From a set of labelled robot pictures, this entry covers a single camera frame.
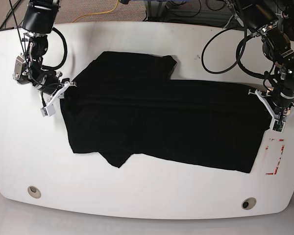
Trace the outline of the black t-shirt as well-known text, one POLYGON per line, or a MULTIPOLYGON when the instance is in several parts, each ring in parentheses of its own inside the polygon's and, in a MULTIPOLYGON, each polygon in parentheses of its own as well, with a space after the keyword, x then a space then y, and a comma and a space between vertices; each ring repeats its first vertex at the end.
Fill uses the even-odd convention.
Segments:
POLYGON ((271 116, 249 86, 172 80, 172 56, 105 51, 60 100, 75 154, 134 154, 250 173, 271 116))

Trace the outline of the red tape rectangle marking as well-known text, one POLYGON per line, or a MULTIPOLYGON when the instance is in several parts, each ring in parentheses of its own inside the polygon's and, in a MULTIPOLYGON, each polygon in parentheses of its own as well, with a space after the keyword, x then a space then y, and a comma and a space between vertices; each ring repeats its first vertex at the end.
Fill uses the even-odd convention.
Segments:
POLYGON ((263 172, 266 175, 276 175, 283 156, 286 141, 270 139, 264 155, 263 172))

